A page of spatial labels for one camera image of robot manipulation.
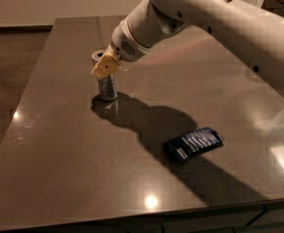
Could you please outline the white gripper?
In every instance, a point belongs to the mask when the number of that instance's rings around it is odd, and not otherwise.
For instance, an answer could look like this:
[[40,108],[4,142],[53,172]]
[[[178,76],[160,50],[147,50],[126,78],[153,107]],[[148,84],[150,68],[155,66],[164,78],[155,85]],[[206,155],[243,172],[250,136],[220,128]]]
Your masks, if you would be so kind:
[[[146,18],[126,17],[114,29],[110,45],[121,60],[135,62],[150,52],[155,43],[153,24]],[[111,54],[103,54],[91,74],[98,79],[106,78],[121,68]]]

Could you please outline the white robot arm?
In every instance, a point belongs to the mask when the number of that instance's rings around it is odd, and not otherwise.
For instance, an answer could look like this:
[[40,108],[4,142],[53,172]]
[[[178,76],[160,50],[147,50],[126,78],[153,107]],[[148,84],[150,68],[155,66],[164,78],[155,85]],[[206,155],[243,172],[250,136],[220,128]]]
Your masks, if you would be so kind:
[[194,25],[284,97],[284,17],[241,0],[142,0],[114,29],[92,69],[99,80]]

